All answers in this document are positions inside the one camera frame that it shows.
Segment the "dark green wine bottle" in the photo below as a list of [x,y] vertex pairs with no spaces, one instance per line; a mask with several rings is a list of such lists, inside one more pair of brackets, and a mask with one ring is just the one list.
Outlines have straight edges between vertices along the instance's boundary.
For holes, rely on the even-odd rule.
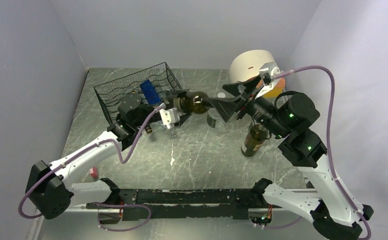
[[209,96],[203,91],[171,90],[165,94],[163,101],[167,109],[176,108],[179,113],[203,114],[212,106]]

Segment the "olive green wine bottle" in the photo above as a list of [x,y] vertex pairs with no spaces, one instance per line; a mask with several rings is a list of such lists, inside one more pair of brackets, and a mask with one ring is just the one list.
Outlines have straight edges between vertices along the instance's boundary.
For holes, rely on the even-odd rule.
[[258,123],[250,123],[247,136],[241,145],[241,153],[245,157],[253,157],[263,143],[270,139],[271,133]]

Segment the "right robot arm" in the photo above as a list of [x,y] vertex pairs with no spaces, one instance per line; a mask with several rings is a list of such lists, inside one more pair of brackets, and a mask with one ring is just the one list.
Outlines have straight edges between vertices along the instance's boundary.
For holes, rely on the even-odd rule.
[[283,156],[313,184],[318,198],[308,198],[284,189],[268,179],[259,180],[250,190],[257,207],[279,206],[312,223],[329,240],[358,240],[362,227],[373,214],[369,205],[354,201],[337,176],[329,158],[329,146],[310,129],[320,114],[305,94],[292,91],[289,100],[277,107],[262,94],[277,84],[269,77],[257,76],[248,81],[226,84],[231,98],[210,97],[208,107],[218,111],[224,121],[233,115],[250,116],[277,139]]

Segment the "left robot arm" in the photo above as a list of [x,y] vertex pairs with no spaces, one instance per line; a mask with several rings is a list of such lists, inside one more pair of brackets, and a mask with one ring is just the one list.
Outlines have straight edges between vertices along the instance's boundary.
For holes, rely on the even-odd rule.
[[118,102],[116,120],[93,141],[50,164],[39,161],[31,168],[26,193],[19,204],[19,214],[23,204],[30,200],[40,211],[37,217],[54,219],[67,208],[81,204],[104,204],[113,208],[120,204],[120,189],[108,178],[92,183],[77,182],[79,177],[107,158],[117,155],[125,164],[132,155],[144,128],[155,122],[166,127],[182,122],[181,115],[189,113],[183,100],[187,91],[171,91],[156,104],[143,102],[141,97],[131,92]]

